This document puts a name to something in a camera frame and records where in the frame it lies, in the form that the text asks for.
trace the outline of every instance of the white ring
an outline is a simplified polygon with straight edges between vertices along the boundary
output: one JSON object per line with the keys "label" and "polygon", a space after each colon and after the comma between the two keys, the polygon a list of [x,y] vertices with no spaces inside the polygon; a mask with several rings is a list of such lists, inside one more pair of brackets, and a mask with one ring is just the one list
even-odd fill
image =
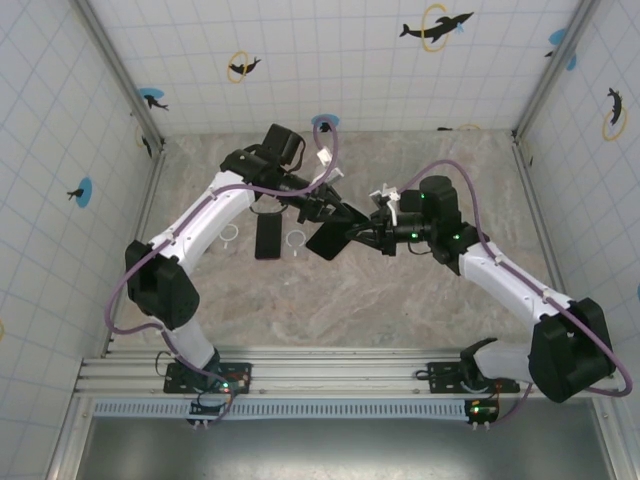
{"label": "white ring", "polygon": [[220,240],[222,240],[223,242],[230,242],[231,240],[235,240],[236,237],[238,236],[238,233],[240,233],[240,230],[238,230],[238,227],[236,227],[233,223],[227,223],[227,225],[224,228],[227,228],[227,227],[235,228],[236,229],[236,234],[231,238],[224,238],[222,236],[222,232],[220,232],[219,237],[220,237]]}
{"label": "white ring", "polygon": [[[291,243],[289,242],[289,237],[291,236],[292,233],[299,233],[300,235],[302,235],[302,243],[300,245],[296,245],[296,246],[291,245]],[[290,247],[298,248],[298,247],[301,247],[302,245],[304,245],[304,242],[307,241],[307,236],[304,234],[304,232],[302,230],[291,230],[289,233],[287,233],[287,236],[285,237],[284,241]]]}

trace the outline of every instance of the black smartphone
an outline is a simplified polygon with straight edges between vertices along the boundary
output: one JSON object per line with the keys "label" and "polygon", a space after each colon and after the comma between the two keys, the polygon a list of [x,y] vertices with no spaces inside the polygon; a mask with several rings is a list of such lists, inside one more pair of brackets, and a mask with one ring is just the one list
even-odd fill
{"label": "black smartphone", "polygon": [[256,260],[275,260],[282,250],[282,214],[259,214]]}
{"label": "black smartphone", "polygon": [[306,243],[306,247],[313,253],[320,255],[325,260],[333,260],[342,251],[344,247],[349,245],[346,233],[355,225],[369,221],[369,218],[353,208],[351,205],[344,204],[354,215],[352,222],[329,222],[322,225],[313,237]]}

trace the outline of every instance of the vent grille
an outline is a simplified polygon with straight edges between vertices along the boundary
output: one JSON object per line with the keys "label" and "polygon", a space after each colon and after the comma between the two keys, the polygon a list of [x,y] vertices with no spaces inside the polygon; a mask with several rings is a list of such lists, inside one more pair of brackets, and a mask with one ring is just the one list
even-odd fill
{"label": "vent grille", "polygon": [[[202,401],[207,406],[218,400]],[[194,418],[191,400],[184,399],[102,399],[96,402],[96,417]],[[260,400],[239,399],[226,416],[229,420],[285,418],[434,418],[466,420],[464,400]]]}

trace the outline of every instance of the gray stone floor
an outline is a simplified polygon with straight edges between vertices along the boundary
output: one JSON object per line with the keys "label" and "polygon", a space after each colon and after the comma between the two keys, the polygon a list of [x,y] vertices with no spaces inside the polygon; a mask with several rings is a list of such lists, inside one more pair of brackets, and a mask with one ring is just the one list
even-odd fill
{"label": "gray stone floor", "polygon": [[[163,231],[200,195],[227,154],[262,137],[170,139],[144,240]],[[309,148],[301,175],[310,178],[317,157],[311,135],[305,138]],[[322,138],[330,142],[329,134]],[[507,132],[342,133],[339,158],[345,178],[336,188],[366,214],[374,210],[369,193],[383,182],[400,187],[434,160],[459,161],[475,182],[486,233],[513,261],[548,282]],[[473,223],[461,176],[450,167],[437,173],[452,178],[463,218]],[[276,207],[275,201],[264,198],[255,205],[259,211]],[[297,224],[296,216],[293,208],[285,213],[285,235],[301,229],[309,237],[318,228]],[[280,260],[257,261],[255,215],[244,212],[233,223],[239,237],[227,248],[216,240],[193,276],[201,296],[197,315],[214,345],[444,348],[464,347],[487,336],[514,342],[526,338],[524,327],[506,309],[429,255],[414,256],[399,246],[398,256],[389,258],[352,243],[327,262],[304,247],[294,256],[293,249],[283,245]],[[132,326],[143,320],[127,301],[118,324]],[[115,341],[161,343],[153,333]]]}

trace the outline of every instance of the white tiled wall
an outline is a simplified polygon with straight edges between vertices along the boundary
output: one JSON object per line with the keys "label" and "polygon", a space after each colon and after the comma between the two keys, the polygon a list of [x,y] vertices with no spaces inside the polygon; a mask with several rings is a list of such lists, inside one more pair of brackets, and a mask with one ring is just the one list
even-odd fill
{"label": "white tiled wall", "polygon": [[[0,2],[0,478],[42,478],[151,168],[67,0]],[[67,191],[90,177],[84,209]]]}
{"label": "white tiled wall", "polygon": [[[320,113],[337,115],[343,130],[514,128],[555,48],[549,37],[578,0],[439,2],[446,15],[473,15],[430,53],[399,35],[404,23],[419,30],[434,3],[93,1],[136,84],[164,92],[169,111],[151,112],[166,135],[274,121],[308,130]],[[443,15],[432,8],[426,28]],[[234,84],[227,68],[240,50],[261,62]]]}
{"label": "white tiled wall", "polygon": [[[640,2],[604,1],[528,138],[531,176],[569,293],[605,309],[640,385]],[[626,128],[602,129],[619,91]],[[605,134],[621,131],[617,126]],[[627,405],[640,429],[640,386]]]}

